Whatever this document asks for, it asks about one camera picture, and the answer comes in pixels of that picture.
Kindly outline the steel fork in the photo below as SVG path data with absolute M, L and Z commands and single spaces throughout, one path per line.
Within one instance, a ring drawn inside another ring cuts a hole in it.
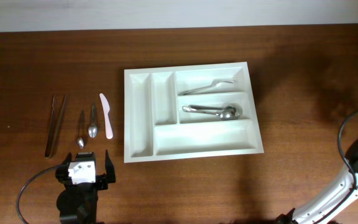
M 234 80 L 213 80 L 211 82 L 210 85 L 208 86 L 204 86 L 204 87 L 201 87 L 201 88 L 196 88 L 196 89 L 193 89 L 193 90 L 188 90 L 188 91 L 184 91 L 182 93 L 180 93 L 180 95 L 189 95 L 190 93 L 194 93 L 194 92 L 197 92 L 197 91 L 201 91 L 201 90 L 206 90 L 206 89 L 209 89 L 209 88 L 212 88 L 212 87 L 216 87 L 218 86 L 219 84 L 222 84 L 222 83 L 228 83 L 228 84 L 234 84 L 235 81 Z

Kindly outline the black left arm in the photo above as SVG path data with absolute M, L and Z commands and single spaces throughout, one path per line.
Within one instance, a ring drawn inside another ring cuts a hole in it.
M 55 172 L 65 190 L 57 198 L 61 223 L 96 223 L 98 192 L 115 183 L 116 174 L 108 151 L 105 152 L 106 172 L 96 173 L 94 152 L 79 152 L 75 158 L 68 154 Z

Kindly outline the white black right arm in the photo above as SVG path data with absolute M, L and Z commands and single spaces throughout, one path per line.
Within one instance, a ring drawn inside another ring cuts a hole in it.
M 358 113 L 358 109 L 347 116 L 337 134 L 337 148 L 344 166 L 337 177 L 312 201 L 300 208 L 293 208 L 287 214 L 281 214 L 275 223 L 330 223 L 330 221 L 358 199 L 358 139 L 346 152 L 342 150 L 342 132 L 349 120 Z

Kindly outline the large steel spoon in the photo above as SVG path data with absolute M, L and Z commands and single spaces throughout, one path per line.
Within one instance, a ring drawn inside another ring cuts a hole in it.
M 191 110 L 215 110 L 215 111 L 233 111 L 235 113 L 240 112 L 240 110 L 233 106 L 225 106 L 225 107 L 216 107 L 216 106 L 201 106 L 201 105 L 189 105 L 188 106 Z
M 212 111 L 211 109 L 197 109 L 191 106 L 182 106 L 182 110 L 186 113 L 199 113 L 217 116 L 222 121 L 239 119 L 240 115 L 235 107 L 228 106 L 226 108 Z

